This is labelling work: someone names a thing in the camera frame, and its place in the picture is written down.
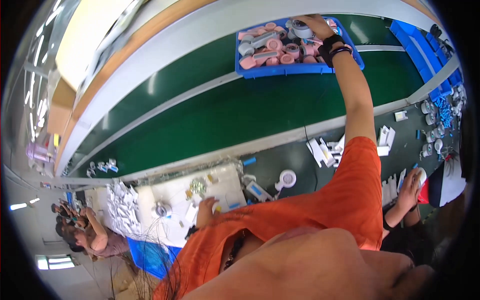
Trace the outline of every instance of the dark green work surface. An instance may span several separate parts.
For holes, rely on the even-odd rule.
[[[377,135],[379,129],[385,125],[392,127],[395,131],[395,140],[388,156],[380,157],[382,163],[382,180],[397,175],[403,169],[410,171],[415,163],[427,172],[427,175],[440,165],[437,154],[429,157],[423,157],[420,161],[420,151],[426,143],[425,135],[421,135],[420,139],[416,139],[416,130],[432,130],[434,125],[429,126],[425,121],[425,115],[422,114],[420,108],[414,105],[405,108],[408,120],[395,122],[393,112],[375,117],[375,128]],[[442,139],[444,150],[447,145],[452,146],[454,140],[458,142],[458,131],[445,130],[445,137]],[[336,142],[345,133],[345,127],[327,131],[320,136],[326,142]],[[274,184],[279,181],[280,173],[285,169],[291,169],[297,174],[297,183],[289,189],[283,189],[280,198],[300,195],[303,193],[311,193],[315,188],[315,173],[318,178],[317,190],[326,185],[333,177],[335,168],[327,168],[324,164],[319,168],[313,159],[306,145],[306,139],[301,142],[289,143],[272,149],[267,149],[253,155],[243,156],[241,160],[247,160],[255,157],[257,162],[244,168],[244,174],[255,175],[257,183],[266,189],[269,193],[275,194]]]
[[[405,52],[364,52],[362,56],[374,106],[408,97],[422,85]],[[108,175],[122,176],[344,114],[334,74],[238,79],[148,120],[92,161],[115,158],[120,171]],[[75,176],[84,177],[87,165]]]
[[[334,14],[332,16],[342,23],[355,45],[400,45],[395,36],[386,28],[386,26],[390,26],[391,20],[359,15]],[[207,81],[235,71],[234,57],[235,35],[232,34],[195,50],[145,80],[93,128],[73,156],[73,165],[76,165],[83,156],[121,128],[156,106]],[[377,68],[385,70],[389,62],[380,61],[377,64],[375,61],[370,61],[368,64],[371,72],[377,72]],[[407,67],[400,72],[411,71],[412,68],[409,67],[409,64],[413,66],[408,59]]]

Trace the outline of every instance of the black wrist strap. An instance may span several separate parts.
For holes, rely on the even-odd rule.
[[[188,229],[187,236],[185,237],[185,240],[188,240],[192,234],[198,231],[198,228],[193,225]]]
[[[412,208],[409,210],[409,212],[413,212],[413,211],[414,211],[414,210],[417,208],[417,206],[418,206],[418,205],[419,205],[418,203],[417,203],[417,204],[415,204],[415,206],[414,206],[414,207],[412,207]]]
[[[386,213],[384,214],[384,229],[388,231],[392,231],[393,228],[390,227],[390,225],[388,225],[387,221],[385,220],[385,215]]]
[[[334,43],[336,42],[342,42],[343,44],[345,44],[345,41],[343,40],[343,38],[339,35],[332,35],[331,37],[328,37],[326,39],[324,39],[323,41],[323,45],[321,45],[319,48],[318,48],[318,52],[320,53],[320,56],[324,59],[325,63],[327,64],[327,66],[329,68],[333,68],[333,63],[332,63],[332,57],[339,53],[339,52],[342,52],[342,51],[346,51],[347,49],[350,51],[349,48],[343,46],[343,47],[339,47],[338,49],[341,49],[341,48],[345,48],[341,51],[338,51],[336,53],[330,53],[330,51],[332,50],[332,46]]]

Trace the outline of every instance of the window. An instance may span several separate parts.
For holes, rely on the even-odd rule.
[[[36,265],[40,270],[59,270],[73,268],[76,265],[76,262],[72,259],[70,255],[35,255]]]

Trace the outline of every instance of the green conveyor belt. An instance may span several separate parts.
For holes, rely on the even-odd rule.
[[[386,28],[390,24],[388,20],[355,15],[335,17],[356,45],[399,45]],[[77,150],[74,163],[157,105],[234,71],[234,38],[226,36],[201,47],[138,86],[87,136]],[[200,62],[205,60],[197,59],[198,56],[215,56],[216,62],[205,69]],[[418,71],[405,52],[362,52],[361,56],[376,106],[407,97],[422,85]],[[116,158],[120,171],[115,176],[121,176],[343,114],[343,100],[332,74],[239,79],[152,118],[107,146],[92,160]],[[72,175],[85,177],[86,168],[82,166]]]

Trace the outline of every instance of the blue plastic tray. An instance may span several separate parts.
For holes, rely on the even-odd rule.
[[[440,45],[438,42],[435,40],[433,35],[430,33],[427,33],[427,41],[430,43],[430,46],[433,48],[433,51],[437,55],[438,59],[440,60],[440,63],[442,66],[444,66],[447,62],[447,56],[445,56],[445,53],[442,51],[440,48]],[[448,80],[450,80],[450,83],[452,84],[453,87],[457,87],[463,83],[462,81],[462,75],[460,74],[460,70],[455,70],[452,75],[448,77]]]
[[[427,40],[422,36],[420,31],[415,26],[394,20],[390,25],[390,30],[400,41],[408,55],[410,55],[410,58],[412,59],[413,64],[417,67],[417,70],[419,70],[420,76],[422,77],[424,83],[427,83],[427,81],[429,81],[437,72],[440,71],[442,65],[438,61]],[[427,60],[421,54],[413,40],[418,43],[435,73],[432,73]],[[438,98],[449,95],[451,92],[452,87],[450,86],[448,80],[445,80],[440,84],[439,87],[430,92],[430,98],[435,102]]]
[[[127,238],[133,262],[142,270],[152,274],[158,279],[163,279],[170,266],[165,266],[162,261],[174,262],[181,248],[168,246],[168,253],[159,244]]]
[[[365,68],[365,64],[360,57],[359,52],[353,45],[351,38],[348,36],[345,28],[340,23],[340,21],[333,17],[324,16],[324,19],[332,19],[336,23],[337,27],[340,27],[342,30],[342,37],[345,43],[349,44],[353,48],[353,59],[357,62],[360,67],[360,70]],[[288,21],[288,18],[272,21],[278,26],[285,28],[285,23]],[[266,23],[258,24],[252,27],[242,29],[241,31],[248,30],[250,28],[255,28],[258,26],[264,26]],[[263,66],[259,68],[244,69],[240,66],[239,60],[241,55],[238,51],[240,41],[238,39],[239,33],[237,32],[236,37],[236,46],[235,46],[235,72],[242,75],[244,78],[257,78],[265,76],[274,76],[274,75],[289,75],[289,74],[306,74],[306,73],[335,73],[334,68],[329,68],[326,63],[295,63],[290,65],[277,65],[277,66]]]

